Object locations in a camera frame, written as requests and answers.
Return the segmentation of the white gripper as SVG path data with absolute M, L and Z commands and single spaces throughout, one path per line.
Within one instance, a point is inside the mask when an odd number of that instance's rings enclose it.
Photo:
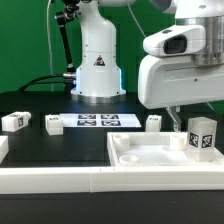
M 173 129 L 181 130 L 182 105 L 224 100 L 224 65 L 195 67 L 190 56 L 143 58 L 138 98 L 148 109 L 166 108 Z

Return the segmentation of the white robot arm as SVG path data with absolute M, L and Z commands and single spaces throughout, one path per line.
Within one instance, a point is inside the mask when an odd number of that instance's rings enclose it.
M 123 93 L 116 65 L 116 28 L 99 14 L 100 6 L 135 0 L 80 3 L 82 63 L 72 94 L 91 103 Z M 138 75 L 138 98 L 148 109 L 164 108 L 181 129 L 177 108 L 224 100 L 224 0 L 149 0 L 175 24 L 143 40 L 146 56 Z

